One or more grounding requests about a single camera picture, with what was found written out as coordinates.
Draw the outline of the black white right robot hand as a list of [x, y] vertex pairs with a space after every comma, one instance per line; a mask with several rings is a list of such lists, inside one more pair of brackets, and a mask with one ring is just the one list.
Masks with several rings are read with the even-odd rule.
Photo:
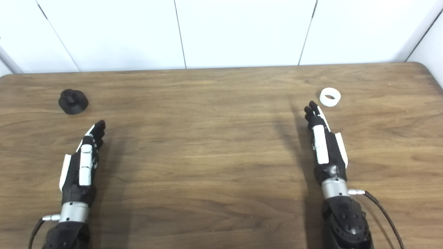
[[340, 133], [333, 133], [320, 106], [310, 101], [304, 108], [305, 120], [312, 134], [315, 155], [314, 177], [321, 184], [330, 178], [347, 181], [348, 157]]

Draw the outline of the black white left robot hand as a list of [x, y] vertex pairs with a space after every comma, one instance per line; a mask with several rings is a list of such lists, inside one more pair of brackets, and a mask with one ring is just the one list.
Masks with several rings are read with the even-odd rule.
[[93, 205], [97, 195], [94, 179], [105, 130], [106, 122], [99, 120], [86, 132], [75, 153], [65, 155], [59, 183], [61, 204], [82, 202], [89, 208]]

